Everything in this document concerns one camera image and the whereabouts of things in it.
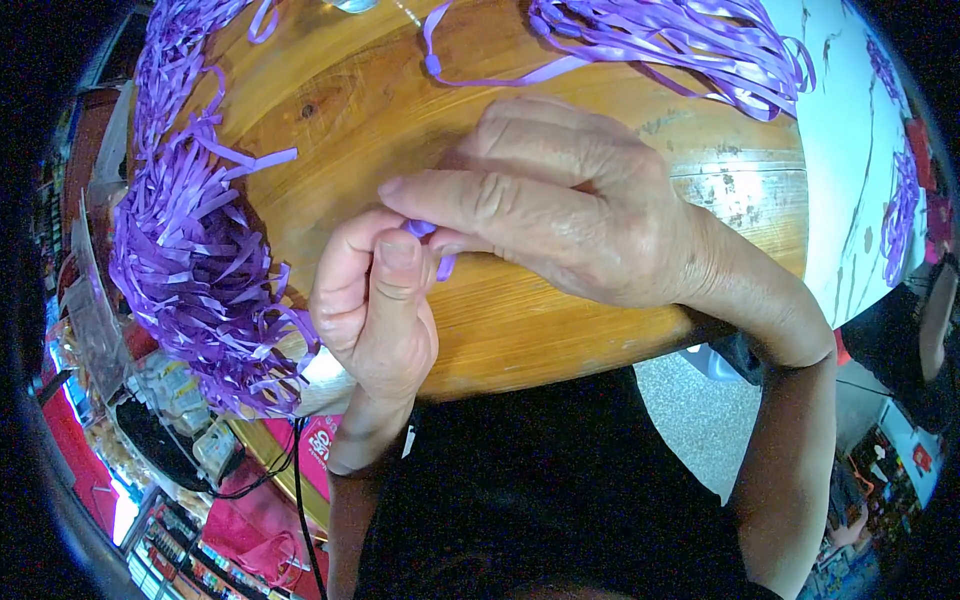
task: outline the hand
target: hand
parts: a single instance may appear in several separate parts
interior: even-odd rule
[[[437,359],[426,303],[434,253],[378,209],[342,223],[324,249],[310,316],[330,353],[374,403],[412,402]]]
[[[953,242],[950,240],[940,240],[937,242],[937,258],[943,260],[949,252],[953,252]]]
[[[444,161],[380,187],[441,226],[441,255],[493,252],[560,290],[618,306],[683,302],[704,285],[698,217],[662,157],[623,124],[557,99],[491,104]]]

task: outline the black cord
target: black cord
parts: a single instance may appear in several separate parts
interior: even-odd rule
[[[267,471],[262,475],[260,475],[259,477],[257,477],[253,481],[253,483],[250,483],[249,485],[239,490],[235,490],[231,493],[214,492],[213,497],[223,498],[225,500],[239,500],[240,498],[244,497],[245,495],[252,492],[253,490],[256,490],[266,482],[270,481],[271,479],[273,479],[274,477],[276,477],[277,475],[279,475],[280,473],[288,469],[290,467],[290,463],[292,462],[292,458],[293,458],[293,448],[291,447],[291,441],[294,440],[296,437],[297,437],[297,428],[295,426],[294,429],[290,432],[290,436],[287,437],[287,444],[283,449],[283,453],[277,454],[276,458],[274,458],[274,461],[270,463],[270,467],[267,469]],[[283,464],[280,465],[278,468],[275,468],[276,461],[280,460],[281,456],[284,458]]]
[[[886,397],[893,397],[893,396],[894,396],[893,394],[887,394],[886,392],[881,392],[880,390],[873,390],[873,389],[871,389],[871,388],[868,388],[868,387],[865,387],[865,386],[862,386],[862,385],[858,385],[858,384],[856,384],[856,383],[853,383],[852,381],[845,381],[845,380],[843,380],[843,379],[837,379],[837,383],[846,383],[846,384],[849,385],[849,386],[853,386],[854,388],[859,388],[859,389],[861,389],[861,390],[863,390],[863,391],[865,391],[865,392],[873,392],[874,394],[876,394],[876,395],[878,395],[878,396],[886,396]]]
[[[305,425],[305,419],[297,419],[297,425],[294,426],[294,488],[297,490],[297,512],[300,514],[300,528],[303,530],[303,540],[306,541],[306,551],[310,555],[310,567],[313,569],[313,576],[317,579],[317,588],[320,590],[320,597],[326,600],[324,579],[320,576],[320,567],[317,564],[317,553],[313,549],[310,530],[306,526],[306,516],[303,514],[303,493],[300,490],[300,432]]]

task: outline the fingernail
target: fingernail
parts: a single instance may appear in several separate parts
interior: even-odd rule
[[[408,269],[413,266],[417,248],[413,244],[376,243],[377,256],[388,269]]]
[[[440,256],[450,256],[452,254],[459,254],[464,251],[464,247],[460,244],[447,244],[445,246],[440,246],[437,248],[436,252]]]
[[[380,185],[380,187],[376,188],[376,192],[380,195],[380,198],[383,198],[384,196],[390,196],[391,194],[395,193],[398,189],[400,189],[401,185],[403,185],[403,178],[394,177],[391,180],[385,181]]]

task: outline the round wooden table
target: round wooden table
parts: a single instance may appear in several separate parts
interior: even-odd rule
[[[427,76],[420,23],[439,0],[384,0],[349,15],[317,0],[286,0],[263,44],[247,40],[256,4],[206,45],[227,74],[221,143],[254,156],[296,146],[299,157],[239,184],[274,261],[292,268],[291,301],[305,307],[330,232],[377,202],[376,186],[431,167],[484,107],[518,91],[452,87]],[[463,0],[435,33],[444,76],[512,78],[556,58],[526,28],[517,3]],[[670,69],[682,84],[700,85]],[[206,73],[180,115],[216,89]],[[672,165],[677,192],[705,206],[797,276],[804,273],[807,186],[794,119],[760,123],[736,109],[687,99],[629,64],[594,64],[527,88],[615,117]],[[429,297],[440,356],[421,393],[443,400],[568,379],[703,342],[725,329],[679,306],[624,310],[566,296],[538,276],[486,255],[464,255]],[[305,395],[308,413],[342,412],[352,383],[326,369]],[[261,461],[279,445],[256,421],[234,424]],[[277,482],[293,489],[288,470]],[[323,527],[328,509],[307,491]]]

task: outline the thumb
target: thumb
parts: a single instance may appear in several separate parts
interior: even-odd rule
[[[388,229],[377,238],[370,273],[367,322],[362,337],[381,349],[414,335],[418,296],[426,286],[420,240],[402,229]]]

